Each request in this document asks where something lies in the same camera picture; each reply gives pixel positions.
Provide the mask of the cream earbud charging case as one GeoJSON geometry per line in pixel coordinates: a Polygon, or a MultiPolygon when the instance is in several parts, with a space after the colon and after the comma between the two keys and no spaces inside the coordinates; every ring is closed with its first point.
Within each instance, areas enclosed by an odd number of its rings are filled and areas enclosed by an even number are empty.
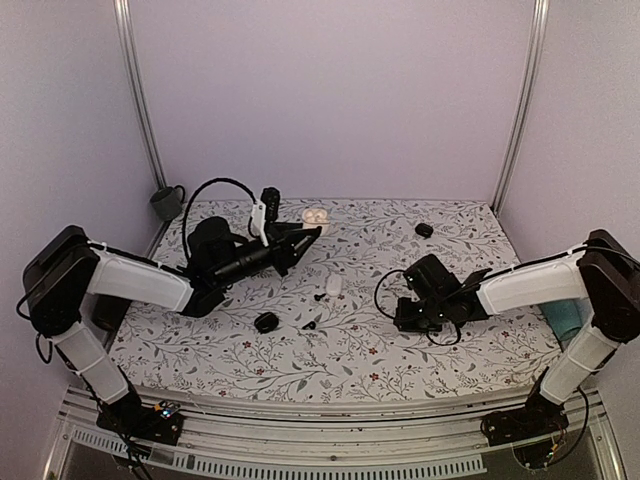
{"type": "Polygon", "coordinates": [[[330,219],[329,213],[324,208],[308,208],[302,212],[302,223],[304,229],[320,228],[321,236],[329,233],[330,219]]]}

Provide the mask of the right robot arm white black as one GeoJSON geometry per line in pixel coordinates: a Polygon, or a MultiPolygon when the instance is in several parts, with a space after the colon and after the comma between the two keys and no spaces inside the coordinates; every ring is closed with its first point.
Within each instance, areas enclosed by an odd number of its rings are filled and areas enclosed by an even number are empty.
{"type": "Polygon", "coordinates": [[[556,409],[617,349],[639,335],[639,262],[607,231],[564,252],[502,271],[472,272],[459,280],[433,254],[403,271],[414,299],[399,299],[392,317],[401,332],[424,333],[525,306],[587,300],[590,319],[559,360],[537,380],[533,400],[517,415],[517,427],[537,436],[552,424],[556,409]]]}

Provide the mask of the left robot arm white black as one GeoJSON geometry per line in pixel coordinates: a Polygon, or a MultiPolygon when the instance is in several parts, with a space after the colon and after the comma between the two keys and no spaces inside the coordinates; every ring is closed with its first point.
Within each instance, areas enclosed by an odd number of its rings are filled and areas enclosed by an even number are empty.
{"type": "Polygon", "coordinates": [[[275,222],[264,237],[249,240],[231,232],[221,217],[201,221],[188,236],[190,257],[174,269],[128,252],[93,243],[84,230],[65,227],[25,267],[25,319],[49,339],[110,405],[111,419],[128,434],[148,426],[148,412],[131,397],[125,375],[82,323],[80,307],[88,294],[152,304],[191,318],[211,313],[226,290],[246,277],[273,268],[284,276],[321,236],[319,227],[275,222]]]}

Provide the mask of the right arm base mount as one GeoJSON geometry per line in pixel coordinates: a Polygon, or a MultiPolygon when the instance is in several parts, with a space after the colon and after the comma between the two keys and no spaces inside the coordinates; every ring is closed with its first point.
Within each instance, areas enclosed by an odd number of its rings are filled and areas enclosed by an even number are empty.
{"type": "Polygon", "coordinates": [[[524,468],[546,468],[554,459],[566,435],[569,421],[560,411],[545,416],[543,411],[521,407],[495,411],[481,419],[480,431],[490,446],[526,441],[512,453],[524,468]]]}

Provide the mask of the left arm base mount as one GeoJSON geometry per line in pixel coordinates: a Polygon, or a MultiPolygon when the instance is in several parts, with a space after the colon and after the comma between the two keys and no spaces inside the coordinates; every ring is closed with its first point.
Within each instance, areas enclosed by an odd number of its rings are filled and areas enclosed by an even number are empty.
{"type": "Polygon", "coordinates": [[[175,402],[144,406],[122,398],[101,408],[96,425],[123,437],[176,446],[185,420],[180,410],[181,405],[175,402]]]}

